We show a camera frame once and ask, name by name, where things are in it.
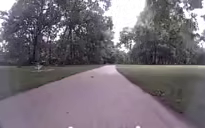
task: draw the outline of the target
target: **park path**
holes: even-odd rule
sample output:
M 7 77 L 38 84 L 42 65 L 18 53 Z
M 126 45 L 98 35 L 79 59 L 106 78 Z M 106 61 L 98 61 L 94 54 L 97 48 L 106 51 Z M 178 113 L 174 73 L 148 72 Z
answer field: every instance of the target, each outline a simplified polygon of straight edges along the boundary
M 192 128 L 104 66 L 0 101 L 0 128 Z

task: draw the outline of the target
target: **green lawn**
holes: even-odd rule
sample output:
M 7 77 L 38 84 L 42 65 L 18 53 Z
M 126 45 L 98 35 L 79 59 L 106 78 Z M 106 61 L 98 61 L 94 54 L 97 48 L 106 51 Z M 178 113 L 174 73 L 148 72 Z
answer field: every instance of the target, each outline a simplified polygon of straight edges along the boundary
M 205 66 L 119 65 L 117 70 L 180 113 L 205 109 Z
M 70 75 L 100 67 L 99 65 L 47 67 L 48 72 L 33 72 L 34 67 L 0 67 L 0 100 Z

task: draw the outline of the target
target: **paved path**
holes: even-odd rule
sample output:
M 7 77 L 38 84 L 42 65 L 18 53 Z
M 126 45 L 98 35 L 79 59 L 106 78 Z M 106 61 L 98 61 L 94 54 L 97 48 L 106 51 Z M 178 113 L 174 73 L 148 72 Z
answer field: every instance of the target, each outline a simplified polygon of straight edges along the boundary
M 115 66 L 0 101 L 0 124 L 1 128 L 191 128 L 131 84 Z

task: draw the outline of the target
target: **foliage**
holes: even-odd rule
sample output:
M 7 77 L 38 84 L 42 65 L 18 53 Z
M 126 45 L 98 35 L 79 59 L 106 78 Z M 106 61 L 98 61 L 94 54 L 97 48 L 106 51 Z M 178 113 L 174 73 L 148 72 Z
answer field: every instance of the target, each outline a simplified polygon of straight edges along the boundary
M 194 15 L 185 18 L 180 1 L 147 0 L 136 26 L 123 30 L 120 45 L 129 49 L 133 63 L 142 64 L 198 64 L 197 24 Z
M 113 45 L 112 19 L 103 15 L 109 6 L 109 0 L 18 0 L 0 12 L 0 40 L 16 64 L 103 63 Z

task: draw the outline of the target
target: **road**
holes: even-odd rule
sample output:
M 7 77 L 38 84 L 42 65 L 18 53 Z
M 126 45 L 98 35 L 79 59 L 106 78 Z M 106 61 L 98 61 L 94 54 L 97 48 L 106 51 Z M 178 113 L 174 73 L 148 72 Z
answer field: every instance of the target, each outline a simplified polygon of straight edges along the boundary
M 192 128 L 104 66 L 0 101 L 0 128 Z

